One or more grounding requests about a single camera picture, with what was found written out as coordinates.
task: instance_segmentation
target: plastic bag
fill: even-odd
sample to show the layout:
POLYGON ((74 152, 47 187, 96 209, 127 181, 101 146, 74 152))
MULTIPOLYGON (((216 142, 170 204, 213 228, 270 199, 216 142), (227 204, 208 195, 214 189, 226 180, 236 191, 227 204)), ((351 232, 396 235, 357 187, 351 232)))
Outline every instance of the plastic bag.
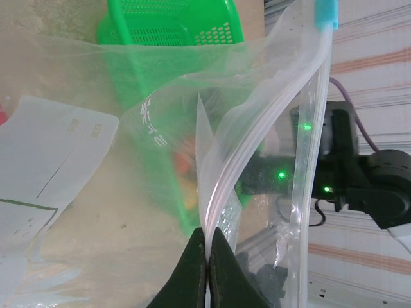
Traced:
POLYGON ((285 307, 304 305, 331 47, 331 28, 314 27, 309 3, 289 7, 267 38, 237 45, 0 37, 9 118, 0 126, 0 304, 146 307, 201 223, 208 242, 218 225, 233 250, 238 243, 246 275, 273 307, 269 271, 287 280, 285 307), (277 151, 264 141, 262 153, 295 156, 283 196, 289 223, 233 189, 270 132, 277 151), (251 262, 261 235, 269 258, 251 262))

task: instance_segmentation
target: striped wall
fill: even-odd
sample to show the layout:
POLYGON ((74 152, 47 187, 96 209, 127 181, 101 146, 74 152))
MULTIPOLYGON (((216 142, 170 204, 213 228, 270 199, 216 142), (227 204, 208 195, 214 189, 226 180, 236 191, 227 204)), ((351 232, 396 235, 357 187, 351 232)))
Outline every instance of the striped wall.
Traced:
MULTIPOLYGON (((265 1, 266 33, 287 2, 265 1)), ((349 91, 380 149, 411 153, 411 1, 340 0, 339 17, 331 75, 349 91)), ((342 99, 333 85, 328 99, 342 99)), ((362 137, 360 151, 371 152, 362 137)), ((411 302, 411 255, 368 215, 320 206, 328 220, 310 227, 309 279, 411 302)), ((317 221, 312 210, 310 223, 317 221)))

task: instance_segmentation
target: purple cable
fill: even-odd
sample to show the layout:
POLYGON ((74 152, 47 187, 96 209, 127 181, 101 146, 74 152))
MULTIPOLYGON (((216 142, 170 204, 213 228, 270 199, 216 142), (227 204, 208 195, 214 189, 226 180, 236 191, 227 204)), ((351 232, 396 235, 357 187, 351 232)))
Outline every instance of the purple cable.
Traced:
MULTIPOLYGON (((353 104, 353 101, 351 101, 351 98, 349 97, 349 94, 347 92, 347 90, 344 88, 344 86, 335 78, 330 77, 329 78, 329 82, 331 82, 333 85, 335 85, 337 87, 338 90, 340 90, 342 96, 344 97, 344 99, 349 102, 350 104, 353 104)), ((375 145, 375 143, 373 143, 373 141, 371 140, 370 136, 368 135, 367 131, 364 128, 364 125, 361 123, 360 118, 358 117, 358 114, 355 113, 355 123, 358 126, 358 129, 360 130, 360 132, 362 133, 362 135, 364 136, 365 141, 367 141, 367 143, 369 144, 369 146, 375 151, 378 151, 378 147, 375 145)))

